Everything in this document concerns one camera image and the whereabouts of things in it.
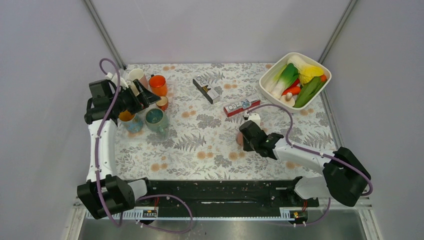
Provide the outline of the brown pink dotted mug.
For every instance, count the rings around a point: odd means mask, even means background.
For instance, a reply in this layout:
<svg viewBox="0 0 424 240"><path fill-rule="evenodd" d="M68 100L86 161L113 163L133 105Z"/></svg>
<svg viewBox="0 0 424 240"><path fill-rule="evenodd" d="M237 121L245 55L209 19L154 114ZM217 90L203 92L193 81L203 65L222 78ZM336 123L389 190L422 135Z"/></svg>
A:
<svg viewBox="0 0 424 240"><path fill-rule="evenodd" d="M244 137L240 131L236 135L236 143L241 147L244 146Z"/></svg>

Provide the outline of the small orange cup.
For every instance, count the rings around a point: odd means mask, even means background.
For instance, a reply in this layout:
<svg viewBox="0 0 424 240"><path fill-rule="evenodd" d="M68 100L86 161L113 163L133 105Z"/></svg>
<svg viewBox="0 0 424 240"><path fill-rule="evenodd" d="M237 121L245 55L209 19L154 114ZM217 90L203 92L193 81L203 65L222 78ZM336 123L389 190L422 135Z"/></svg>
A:
<svg viewBox="0 0 424 240"><path fill-rule="evenodd" d="M155 104L162 111L166 111L169 107L169 99L166 96L161 96Z"/></svg>

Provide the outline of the orange enamel mug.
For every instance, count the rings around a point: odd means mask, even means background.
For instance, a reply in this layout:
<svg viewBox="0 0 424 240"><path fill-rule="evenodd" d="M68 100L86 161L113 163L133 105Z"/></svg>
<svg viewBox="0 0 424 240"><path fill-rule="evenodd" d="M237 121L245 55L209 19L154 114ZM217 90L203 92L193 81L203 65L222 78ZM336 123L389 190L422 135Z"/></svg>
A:
<svg viewBox="0 0 424 240"><path fill-rule="evenodd" d="M152 74L148 83L153 94L160 97L165 97L167 95L168 87L164 76Z"/></svg>

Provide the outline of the green ceramic mug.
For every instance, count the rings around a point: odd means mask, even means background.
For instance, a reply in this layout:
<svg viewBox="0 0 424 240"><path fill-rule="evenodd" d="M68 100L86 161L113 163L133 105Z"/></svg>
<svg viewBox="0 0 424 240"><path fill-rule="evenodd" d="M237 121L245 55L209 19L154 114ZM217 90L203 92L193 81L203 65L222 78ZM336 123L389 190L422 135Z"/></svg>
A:
<svg viewBox="0 0 424 240"><path fill-rule="evenodd" d="M169 126L169 118L160 108L152 108L145 114L145 124L153 132L165 134Z"/></svg>

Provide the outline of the blue tape roll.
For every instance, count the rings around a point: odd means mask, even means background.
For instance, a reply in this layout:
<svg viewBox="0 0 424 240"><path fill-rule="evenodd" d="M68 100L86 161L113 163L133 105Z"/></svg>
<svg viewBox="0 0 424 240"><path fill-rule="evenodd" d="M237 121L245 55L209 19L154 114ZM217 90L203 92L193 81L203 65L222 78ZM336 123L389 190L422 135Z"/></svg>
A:
<svg viewBox="0 0 424 240"><path fill-rule="evenodd" d="M121 112L118 118L123 127L131 134L136 134L143 128L144 123L137 113L131 114L128 110L126 110Z"/></svg>

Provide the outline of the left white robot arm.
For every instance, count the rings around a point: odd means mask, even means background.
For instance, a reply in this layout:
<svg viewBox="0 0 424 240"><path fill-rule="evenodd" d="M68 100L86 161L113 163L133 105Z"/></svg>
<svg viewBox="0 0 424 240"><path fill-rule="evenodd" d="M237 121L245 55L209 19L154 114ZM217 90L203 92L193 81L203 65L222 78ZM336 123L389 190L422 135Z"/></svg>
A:
<svg viewBox="0 0 424 240"><path fill-rule="evenodd" d="M137 114L160 100L138 80L133 84L136 91L121 88L108 79L89 84L91 98L84 120L90 136L90 164L86 182L77 187L77 197L96 220L132 210L136 200L144 206L155 200L146 178L127 182L117 175L115 139L119 114Z"/></svg>

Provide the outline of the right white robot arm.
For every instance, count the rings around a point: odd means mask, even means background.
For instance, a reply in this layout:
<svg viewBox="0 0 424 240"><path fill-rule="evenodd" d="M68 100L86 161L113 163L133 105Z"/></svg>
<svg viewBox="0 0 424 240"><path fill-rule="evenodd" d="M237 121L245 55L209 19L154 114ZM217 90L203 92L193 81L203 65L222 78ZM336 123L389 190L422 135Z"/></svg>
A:
<svg viewBox="0 0 424 240"><path fill-rule="evenodd" d="M279 133L266 134L252 120L243 123L239 131L244 151L254 151L276 161L297 163L321 175L301 177L294 188L287 191L287 201L293 206L310 198L333 198L347 207L354 207L369 186L371 175L346 147L336 151L309 149L296 142L289 143Z"/></svg>

